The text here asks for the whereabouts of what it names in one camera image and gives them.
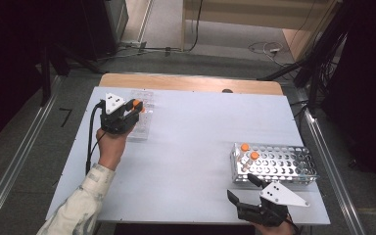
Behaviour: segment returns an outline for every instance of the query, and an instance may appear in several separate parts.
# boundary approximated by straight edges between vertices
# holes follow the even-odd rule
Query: wooden board
[[[225,79],[208,76],[107,73],[100,86],[158,90],[221,92],[230,89],[241,94],[283,95],[275,81]]]

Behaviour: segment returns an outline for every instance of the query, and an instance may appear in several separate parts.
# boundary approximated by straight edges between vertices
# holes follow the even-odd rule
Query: hand
[[[118,163],[120,163],[121,156],[126,146],[127,135],[133,130],[134,126],[126,133],[120,135],[113,135],[105,133],[104,130],[98,129],[96,138],[99,140],[100,159],[99,165],[108,169],[116,170]]]
[[[287,222],[282,222],[278,227],[265,227],[256,223],[252,223],[252,225],[254,225],[262,235],[292,235],[294,232],[292,225]]]

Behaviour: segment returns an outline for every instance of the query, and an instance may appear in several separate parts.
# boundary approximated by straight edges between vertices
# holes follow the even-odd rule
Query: orange cap
[[[250,158],[253,159],[253,160],[256,160],[259,158],[259,153],[258,152],[252,152],[250,154]]]
[[[133,107],[136,107],[137,105],[139,105],[140,101],[139,100],[133,100]],[[142,111],[141,113],[145,113],[145,107],[142,107]]]
[[[133,100],[133,107],[137,106],[140,103],[139,100],[134,99]]]
[[[241,145],[241,151],[246,152],[250,149],[249,145],[244,143]]]

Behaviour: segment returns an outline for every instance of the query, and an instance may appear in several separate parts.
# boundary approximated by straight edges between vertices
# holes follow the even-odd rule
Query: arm
[[[97,131],[99,162],[93,165],[82,184],[60,205],[37,234],[92,233],[131,130],[122,135],[104,134],[101,129]]]

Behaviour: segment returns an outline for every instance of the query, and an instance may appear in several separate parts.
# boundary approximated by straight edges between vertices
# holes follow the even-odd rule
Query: sleeve
[[[92,234],[115,172],[94,164],[82,184],[39,229],[46,234]]]

